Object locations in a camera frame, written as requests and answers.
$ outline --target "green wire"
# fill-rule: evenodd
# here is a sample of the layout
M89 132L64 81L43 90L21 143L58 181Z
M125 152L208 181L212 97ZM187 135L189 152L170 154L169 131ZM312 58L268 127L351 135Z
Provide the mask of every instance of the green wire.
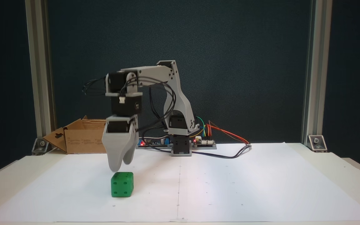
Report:
M206 136L206 134L205 134L205 123L204 123L204 121L201 119L201 117L197 117L198 119L200 119L201 120L201 122L202 122L202 125L203 125L203 127L204 127L204 137Z

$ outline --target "green die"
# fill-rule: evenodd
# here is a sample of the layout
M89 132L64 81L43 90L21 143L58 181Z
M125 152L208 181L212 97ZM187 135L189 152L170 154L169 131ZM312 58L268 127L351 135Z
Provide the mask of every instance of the green die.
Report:
M112 197L130 197L134 189L132 172L116 172L110 180Z

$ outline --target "table surface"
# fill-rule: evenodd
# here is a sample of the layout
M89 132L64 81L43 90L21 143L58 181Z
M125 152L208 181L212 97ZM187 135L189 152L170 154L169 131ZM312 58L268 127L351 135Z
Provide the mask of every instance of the table surface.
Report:
M323 173L332 182L344 190L351 198L360 204L360 164L348 159L334 155L333 153L314 153L299 143L288 144L298 154L305 158L321 173ZM26 156L19 161L0 170L0 206L12 198L17 192L25 188L33 182L38 176L56 164L65 156L60 150L51 151L42 156ZM215 224L227 224L224 222L216 222ZM0 222L2 224L16 225L23 224L21 222ZM24 224L44 225L40 222L27 222ZM67 222L56 222L54 224L69 224ZM100 222L85 222L76 224L95 224L100 225ZM104 224L120 225L121 222L106 222ZM152 224L150 222L143 222L143 225ZM249 225L285 225L285 224L301 224L301 225L352 225L359 224L360 221L323 221L323 222L248 222Z

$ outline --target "aluminum frame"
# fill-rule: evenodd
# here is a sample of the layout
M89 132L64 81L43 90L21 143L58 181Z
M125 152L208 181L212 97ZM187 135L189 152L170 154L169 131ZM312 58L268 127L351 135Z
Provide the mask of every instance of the aluminum frame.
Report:
M56 128L46 0L25 0L37 137Z
M301 132L305 146L309 145L308 135L322 134L332 5L333 0L312 1Z

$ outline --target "yellow wire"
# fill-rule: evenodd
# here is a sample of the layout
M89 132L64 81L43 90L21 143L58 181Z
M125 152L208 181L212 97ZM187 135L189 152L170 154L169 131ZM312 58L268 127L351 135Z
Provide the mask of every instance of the yellow wire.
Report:
M204 129L202 129L201 131L199 131L198 134L201 134L203 131L204 131ZM192 136L190 136L190 137L195 137L195 136L197 136L198 134L192 135Z

